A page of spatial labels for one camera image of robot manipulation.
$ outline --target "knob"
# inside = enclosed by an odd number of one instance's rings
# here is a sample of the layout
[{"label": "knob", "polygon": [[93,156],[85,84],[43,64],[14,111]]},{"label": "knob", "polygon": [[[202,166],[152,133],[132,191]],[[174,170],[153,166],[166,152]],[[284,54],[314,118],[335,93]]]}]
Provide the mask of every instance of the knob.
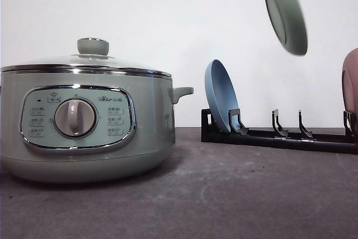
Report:
[{"label": "knob", "polygon": [[63,102],[55,112],[55,125],[63,134],[80,137],[95,124],[96,113],[86,101],[71,99]]},{"label": "knob", "polygon": [[77,40],[77,49],[80,54],[108,55],[110,44],[102,39],[85,38]]}]

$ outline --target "lid knob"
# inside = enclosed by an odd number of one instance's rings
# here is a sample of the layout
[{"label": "lid knob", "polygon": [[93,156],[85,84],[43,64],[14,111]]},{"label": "lid knob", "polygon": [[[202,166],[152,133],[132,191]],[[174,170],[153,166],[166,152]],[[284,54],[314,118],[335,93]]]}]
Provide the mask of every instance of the lid knob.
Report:
[{"label": "lid knob", "polygon": [[102,39],[84,38],[77,40],[77,49],[80,54],[108,55],[110,44]]}]

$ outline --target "button label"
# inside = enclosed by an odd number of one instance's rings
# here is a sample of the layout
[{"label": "button label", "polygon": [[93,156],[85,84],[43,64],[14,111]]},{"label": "button label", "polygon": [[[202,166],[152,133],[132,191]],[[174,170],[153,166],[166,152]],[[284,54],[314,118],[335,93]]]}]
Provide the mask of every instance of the button label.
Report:
[{"label": "button label", "polygon": [[120,107],[109,107],[108,108],[108,115],[123,115],[124,110]]},{"label": "button label", "polygon": [[108,136],[112,135],[123,135],[123,130],[120,128],[110,128],[108,129]]},{"label": "button label", "polygon": [[48,103],[60,103],[61,97],[56,92],[50,93],[50,95],[47,97]]},{"label": "button label", "polygon": [[121,117],[108,118],[108,125],[123,125],[124,119]]},{"label": "button label", "polygon": [[45,115],[45,109],[43,107],[33,107],[30,110],[31,116],[44,116]]},{"label": "button label", "polygon": [[44,128],[31,129],[30,137],[44,137]]},{"label": "button label", "polygon": [[43,127],[44,126],[44,118],[34,118],[30,120],[31,127]]}]

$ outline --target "blue frying pan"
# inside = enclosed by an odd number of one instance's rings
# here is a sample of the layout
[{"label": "blue frying pan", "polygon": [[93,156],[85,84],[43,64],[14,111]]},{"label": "blue frying pan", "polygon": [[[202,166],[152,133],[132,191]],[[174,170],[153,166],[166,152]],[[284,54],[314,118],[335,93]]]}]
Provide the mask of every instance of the blue frying pan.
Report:
[{"label": "blue frying pan", "polygon": [[[212,61],[205,72],[205,92],[211,114],[216,125],[225,133],[230,133],[229,110],[239,105],[228,72],[219,60]],[[233,125],[240,128],[237,117]]]}]

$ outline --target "control dial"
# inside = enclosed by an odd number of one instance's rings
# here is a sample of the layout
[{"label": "control dial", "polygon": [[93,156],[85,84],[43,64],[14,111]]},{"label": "control dial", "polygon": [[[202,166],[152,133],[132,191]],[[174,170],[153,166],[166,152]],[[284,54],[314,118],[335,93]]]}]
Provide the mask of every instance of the control dial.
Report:
[{"label": "control dial", "polygon": [[55,125],[60,132],[70,137],[85,135],[92,129],[95,121],[93,107],[80,99],[63,102],[55,112]]}]

